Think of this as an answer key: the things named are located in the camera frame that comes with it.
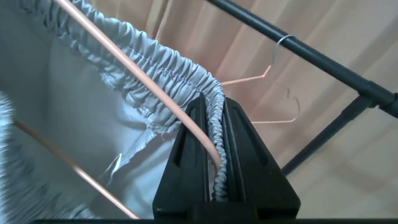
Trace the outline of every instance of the black metal rod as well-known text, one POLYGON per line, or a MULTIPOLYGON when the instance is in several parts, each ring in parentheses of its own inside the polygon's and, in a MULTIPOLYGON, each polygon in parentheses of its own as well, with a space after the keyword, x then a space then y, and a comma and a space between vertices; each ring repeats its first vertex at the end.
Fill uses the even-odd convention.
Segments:
POLYGON ((369 98, 358 96, 334 119, 321 133, 319 133, 309 144, 307 144, 291 161, 283 168, 282 173, 289 175, 315 151, 321 148, 324 143, 329 141, 346 124, 359 116, 366 108, 373 107, 374 103, 369 98))
MULTIPOLYGON (((231 16, 239 19, 246 25, 256 29, 258 32, 264 34, 268 38, 277 42, 287 35, 286 32, 278 29, 272 24, 266 22, 253 13, 245 10, 241 6, 227 0, 207 0, 214 4, 221 10, 227 12, 231 16)), ((380 106, 380 109, 386 113, 398 118, 398 99, 397 94, 394 94, 387 89, 379 86, 374 82, 370 82, 365 78, 354 73, 350 69, 342 66, 336 61, 321 54, 319 51, 309 47, 296 38, 285 39, 281 45, 286 49, 302 57, 319 69, 327 72, 337 80, 343 82, 349 87, 356 90, 360 95, 370 97, 380 106)))

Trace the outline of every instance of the black support bar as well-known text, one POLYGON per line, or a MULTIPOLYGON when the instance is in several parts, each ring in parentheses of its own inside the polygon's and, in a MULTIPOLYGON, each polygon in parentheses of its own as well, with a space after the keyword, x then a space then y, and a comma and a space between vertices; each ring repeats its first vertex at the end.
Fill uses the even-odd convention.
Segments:
POLYGON ((282 173, 289 175, 300 164, 307 160, 315 151, 329 141, 338 131, 346 126, 350 121, 358 117, 367 108, 374 107, 374 103, 369 98, 358 96, 334 119, 324 130, 321 131, 309 144, 307 144, 291 161, 283 168, 282 173))
MULTIPOLYGON (((253 13, 245 10, 241 6, 227 0, 207 0, 231 16, 239 19, 246 25, 256 29, 268 38, 277 42, 287 35, 286 32, 278 29, 253 13)), ((360 95, 369 97, 379 105, 380 109, 398 118, 398 97, 397 93, 392 93, 378 84, 368 81, 354 73, 350 69, 342 66, 319 51, 309 47, 298 39, 291 37, 285 39, 281 45, 286 49, 302 57, 319 69, 327 72, 337 80, 356 90, 360 95)))

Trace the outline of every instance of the gathered fabric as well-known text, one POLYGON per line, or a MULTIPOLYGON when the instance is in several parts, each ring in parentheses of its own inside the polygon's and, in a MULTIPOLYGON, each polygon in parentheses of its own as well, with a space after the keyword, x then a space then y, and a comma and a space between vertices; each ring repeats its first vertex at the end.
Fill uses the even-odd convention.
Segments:
MULTIPOLYGON (((227 200, 221 84, 203 67, 131 24, 105 18, 85 1, 73 4, 180 107, 204 95, 208 135, 221 156, 213 197, 227 200)), ((53 1, 0 0, 0 19, 1 217, 5 223, 104 217, 91 209, 97 194, 88 192, 94 190, 77 184, 81 180, 60 159, 13 128, 11 116, 58 145, 103 185, 113 184, 114 176, 157 137, 173 138, 180 121, 53 1)), ((171 146, 172 139, 160 144, 171 146)), ((167 154, 170 147, 159 148, 167 154)), ((156 172, 151 171, 158 176, 142 181, 154 191, 162 161, 156 172)), ((145 200, 150 203, 151 197, 145 200)), ((141 216, 150 217, 148 210, 141 216)))

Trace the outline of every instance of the gray fabric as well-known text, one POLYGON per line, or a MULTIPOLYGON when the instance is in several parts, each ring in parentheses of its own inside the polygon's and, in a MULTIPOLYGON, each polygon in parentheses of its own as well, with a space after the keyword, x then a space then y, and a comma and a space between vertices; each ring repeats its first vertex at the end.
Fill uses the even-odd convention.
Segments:
MULTIPOLYGON (((105 18, 102 13, 84 1, 73 1, 73 3, 182 108, 186 108, 188 103, 200 93, 204 94, 209 136, 221 155, 220 170, 215 179, 214 198, 217 201, 225 201, 227 199, 226 155, 221 128, 224 96, 220 83, 203 67, 149 39, 145 32, 135 30, 128 23, 105 18)), ((171 133, 178 129, 180 122, 165 105, 54 2, 7 0, 7 7, 15 6, 20 12, 36 21, 35 29, 47 29, 64 45, 91 62, 98 69, 105 84, 120 92, 124 99, 146 118, 145 135, 138 144, 122 155, 121 166, 126 165, 130 158, 144 149, 156 135, 171 133)), ((10 194, 13 198, 9 198, 7 194, 0 196, 0 211, 2 215, 7 216, 9 221, 7 223, 24 223, 33 218, 96 217, 73 199, 59 192, 46 190, 45 181, 37 179, 40 175, 35 172, 29 157, 24 156, 25 146, 13 143, 7 147, 13 148, 0 154, 2 159, 0 173, 4 174, 0 177, 0 184, 5 189, 11 189, 11 186, 18 182, 21 189, 15 189, 29 193, 21 194, 19 199, 15 198, 13 194, 15 191, 10 194)))

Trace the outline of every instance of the curtain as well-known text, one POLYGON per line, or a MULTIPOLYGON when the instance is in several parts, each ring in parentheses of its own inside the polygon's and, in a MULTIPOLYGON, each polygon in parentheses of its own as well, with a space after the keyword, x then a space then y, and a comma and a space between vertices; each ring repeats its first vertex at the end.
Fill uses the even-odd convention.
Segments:
MULTIPOLYGON (((275 42, 203 0, 92 0, 106 16, 144 30, 204 66, 221 82, 262 75, 275 42)), ((282 30, 398 91, 398 1, 234 0, 282 30)), ((224 87, 283 167, 358 95, 278 48, 263 79, 224 87), (276 85, 276 80, 287 90, 276 85)), ((302 201, 299 218, 398 217, 398 121, 367 110, 288 176, 302 201)))

